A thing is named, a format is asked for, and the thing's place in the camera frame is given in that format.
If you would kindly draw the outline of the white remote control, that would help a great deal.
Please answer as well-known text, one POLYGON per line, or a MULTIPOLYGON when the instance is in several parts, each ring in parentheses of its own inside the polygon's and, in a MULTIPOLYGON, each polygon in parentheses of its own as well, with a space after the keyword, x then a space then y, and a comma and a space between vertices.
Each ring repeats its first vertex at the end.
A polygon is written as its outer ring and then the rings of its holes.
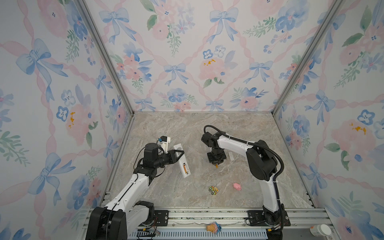
MULTIPOLYGON (((184 151, 184 149, 183 149, 181 144, 174 145, 174 150, 183 150, 184 151)), ((179 159, 179 161, 177 163, 179 164, 179 167, 180 167, 180 170, 181 170, 183 178, 187 178, 188 176, 191 175, 191 170, 190 170, 190 174, 189 175, 185 174, 185 170, 184 170, 183 164, 184 163, 188 164, 187 158, 186 158, 185 154, 179 159)))

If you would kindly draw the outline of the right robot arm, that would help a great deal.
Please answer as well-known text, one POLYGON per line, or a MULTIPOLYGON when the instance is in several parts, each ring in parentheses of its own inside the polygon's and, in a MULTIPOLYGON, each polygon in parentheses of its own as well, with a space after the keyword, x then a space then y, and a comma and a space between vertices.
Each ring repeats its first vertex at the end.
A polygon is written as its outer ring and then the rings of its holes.
POLYGON ((227 158, 225 150, 237 153, 247 159, 251 174, 259 181, 263 195, 263 219, 253 221, 249 225, 261 223, 272 227, 272 231, 284 228, 284 206, 281 203, 277 185, 277 177, 284 171, 282 158, 271 150, 266 142, 249 142, 229 136, 223 132, 211 134, 205 132, 202 142, 211 149, 208 155, 209 162, 219 165, 227 158))

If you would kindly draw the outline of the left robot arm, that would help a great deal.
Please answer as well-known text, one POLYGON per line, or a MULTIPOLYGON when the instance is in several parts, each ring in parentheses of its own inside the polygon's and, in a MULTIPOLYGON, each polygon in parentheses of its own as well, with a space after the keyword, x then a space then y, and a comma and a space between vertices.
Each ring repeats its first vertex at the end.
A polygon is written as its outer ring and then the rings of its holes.
POLYGON ((159 176, 158 169, 179 162, 183 150, 168 150, 156 143, 146 144, 131 179, 105 207, 95 208, 91 215, 86 240, 127 240, 140 225, 155 223, 154 204, 139 201, 140 196, 159 176))

